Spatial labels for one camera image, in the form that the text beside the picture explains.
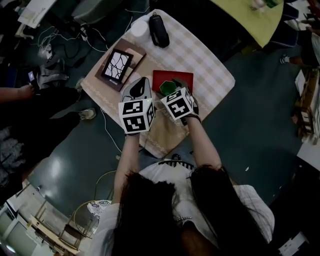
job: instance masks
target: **bracelet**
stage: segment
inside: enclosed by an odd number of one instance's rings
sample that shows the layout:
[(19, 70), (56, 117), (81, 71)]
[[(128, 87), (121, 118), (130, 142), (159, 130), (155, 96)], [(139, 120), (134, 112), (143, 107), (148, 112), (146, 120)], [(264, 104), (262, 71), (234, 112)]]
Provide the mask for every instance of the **bracelet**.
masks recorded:
[(136, 133), (125, 133), (124, 134), (124, 136), (127, 136), (127, 135), (129, 135), (129, 136), (134, 136), (134, 135), (137, 135), (137, 134), (139, 134), (140, 132), (136, 132)]
[(197, 115), (196, 113), (187, 114), (187, 115), (185, 116), (185, 118), (196, 118), (196, 119), (199, 120), (200, 124), (202, 124), (202, 121), (201, 121), (201, 119), (200, 119), (200, 116)]

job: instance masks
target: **chair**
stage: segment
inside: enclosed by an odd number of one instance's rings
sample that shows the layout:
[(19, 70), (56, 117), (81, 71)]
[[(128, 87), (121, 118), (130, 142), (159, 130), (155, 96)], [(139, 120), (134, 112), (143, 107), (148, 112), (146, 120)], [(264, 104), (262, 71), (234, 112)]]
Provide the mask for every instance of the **chair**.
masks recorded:
[(292, 48), (297, 45), (298, 31), (281, 21), (271, 37), (268, 46), (278, 48)]
[(291, 5), (285, 3), (283, 5), (282, 21), (296, 20), (299, 17), (299, 11)]
[(82, 0), (71, 16), (80, 25), (97, 23), (114, 11), (123, 0)]

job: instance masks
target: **floor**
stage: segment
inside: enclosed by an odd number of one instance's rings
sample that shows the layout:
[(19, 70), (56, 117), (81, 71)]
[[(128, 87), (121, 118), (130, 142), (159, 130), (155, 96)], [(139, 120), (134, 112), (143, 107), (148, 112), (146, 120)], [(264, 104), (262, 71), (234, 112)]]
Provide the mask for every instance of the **floor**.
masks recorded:
[[(137, 0), (132, 10), (145, 10), (144, 1)], [(124, 10), (117, 16), (112, 25), (104, 26), (106, 23), (100, 22), (97, 26), (109, 45), (124, 33), (130, 21), (130, 16)], [(48, 27), (44, 22), (37, 35)], [(78, 45), (74, 40), (64, 41), (61, 38), (52, 42), (53, 45), (58, 43), (66, 45), (69, 55), (76, 51)], [(104, 45), (98, 40), (93, 44), (95, 48), (104, 50)], [(80, 45), (78, 56), (82, 57), (90, 47), (83, 41)], [(61, 47), (58, 46), (55, 51), (64, 58)], [(291, 111), (297, 98), (294, 81), (299, 68), (279, 63), (282, 54), (295, 56), (300, 51), (297, 46), (249, 55), (237, 54), (228, 60), (225, 66), (236, 80), (235, 87), (203, 122), (231, 177), (239, 184), (254, 186), (267, 204), (274, 200), (281, 186), (292, 176), (295, 156), (301, 147), (297, 128), (291, 120)], [(35, 57), (37, 52), (37, 46), (29, 46), (23, 56), (25, 63), (29, 66), (43, 63), (43, 60)], [(79, 68), (67, 69), (70, 79), (65, 86), (74, 87), (102, 54), (93, 50)], [(66, 65), (72, 66), (77, 58), (67, 59)], [(84, 93), (79, 102), (55, 117), (89, 107), (97, 109), (97, 117), (81, 122), (29, 177), (32, 185), (41, 186), (40, 193), (66, 216), (82, 203), (92, 200), (98, 178), (115, 170), (118, 164), (116, 155), (119, 151), (105, 132), (105, 121), (99, 107), (88, 95)], [(121, 148), (125, 139), (123, 131), (108, 116), (106, 127)], [(179, 153), (182, 159), (191, 162), (191, 150), (187, 138), (174, 153)], [(140, 153), (141, 168), (156, 161), (148, 152), (143, 150)], [(97, 199), (108, 196), (113, 179), (114, 173), (101, 180), (97, 186)]]

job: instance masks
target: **long black hair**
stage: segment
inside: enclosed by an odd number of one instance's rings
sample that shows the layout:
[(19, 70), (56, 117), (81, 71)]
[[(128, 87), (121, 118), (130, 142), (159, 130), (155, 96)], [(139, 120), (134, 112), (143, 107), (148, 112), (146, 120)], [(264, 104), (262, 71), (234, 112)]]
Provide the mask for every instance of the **long black hair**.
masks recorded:
[[(226, 170), (209, 165), (190, 176), (193, 196), (223, 255), (272, 255), (257, 223), (242, 204)], [(173, 184), (154, 183), (131, 173), (123, 188), (114, 230), (113, 256), (183, 255), (173, 215)]]

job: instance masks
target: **white t-shirt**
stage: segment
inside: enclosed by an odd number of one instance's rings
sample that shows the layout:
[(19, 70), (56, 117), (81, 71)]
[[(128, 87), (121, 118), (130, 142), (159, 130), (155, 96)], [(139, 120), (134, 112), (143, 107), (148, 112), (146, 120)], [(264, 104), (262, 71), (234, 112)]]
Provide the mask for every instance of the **white t-shirt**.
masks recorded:
[(311, 41), (315, 57), (320, 64), (320, 36), (318, 36), (315, 33), (312, 33)]
[[(140, 174), (153, 182), (167, 181), (174, 183), (178, 195), (178, 203), (175, 204), (173, 215), (177, 218), (185, 218), (191, 221), (197, 230), (207, 238), (213, 245), (217, 246), (217, 241), (212, 234), (203, 215), (197, 208), (193, 197), (190, 182), (190, 170), (177, 164), (176, 167), (167, 164), (152, 164), (140, 171)], [(272, 239), (275, 226), (275, 218), (270, 208), (258, 196), (256, 190), (250, 185), (233, 186), (243, 204), (250, 210), (251, 215), (259, 225), (262, 234), (268, 242)], [(100, 216), (100, 221), (92, 239), (87, 255), (89, 256), (109, 256), (113, 248), (113, 230), (116, 227), (119, 203), (106, 207)]]

